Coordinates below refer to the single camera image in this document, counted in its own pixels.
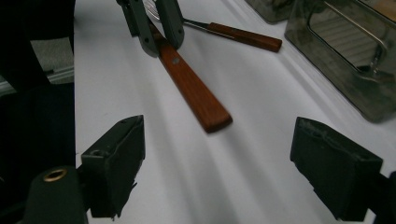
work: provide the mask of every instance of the white surface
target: white surface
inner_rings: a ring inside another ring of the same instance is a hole
[[[116,1],[77,2],[78,152],[120,119],[145,116],[147,157],[115,223],[338,223],[290,161],[297,117],[384,158],[384,175],[396,170],[396,119],[364,120],[284,38],[285,21],[269,25],[243,0],[178,2],[188,19],[281,38],[283,46],[273,53],[185,27],[178,52],[233,116],[231,127],[207,135],[159,59],[131,37]],[[369,213],[364,223],[372,222]]]

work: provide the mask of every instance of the wooden handle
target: wooden handle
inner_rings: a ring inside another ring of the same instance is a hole
[[[151,26],[163,66],[204,130],[207,133],[213,133],[231,124],[233,119],[219,100],[192,71],[175,48],[158,32],[157,28]]]
[[[259,35],[249,31],[239,30],[230,26],[221,25],[211,22],[207,29],[209,33],[220,35],[234,41],[251,45],[260,49],[268,49],[273,52],[278,52],[282,46],[282,40],[276,39],[267,35]]]

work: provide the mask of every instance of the white tabletop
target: white tabletop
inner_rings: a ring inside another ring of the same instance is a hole
[[[265,23],[244,0],[178,2],[188,19],[281,38],[283,46],[273,53],[185,27],[179,54],[233,116],[208,135],[160,60],[131,37],[116,1],[77,1],[78,163],[117,121],[145,117],[147,157],[115,223],[338,223],[290,161],[297,117],[383,158],[383,175],[396,170],[396,119],[366,121],[285,39],[285,21]],[[369,212],[364,223],[373,218]]]

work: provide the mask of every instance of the metal container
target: metal container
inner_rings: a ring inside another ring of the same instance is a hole
[[[396,110],[396,23],[379,7],[391,1],[296,0],[285,32],[372,122]]]
[[[289,17],[294,0],[245,0],[268,23]]]

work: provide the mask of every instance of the gray floor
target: gray floor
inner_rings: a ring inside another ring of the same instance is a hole
[[[49,81],[54,84],[74,82],[74,56],[68,38],[32,41],[35,55],[41,67],[48,73]],[[0,95],[14,90],[1,77]]]

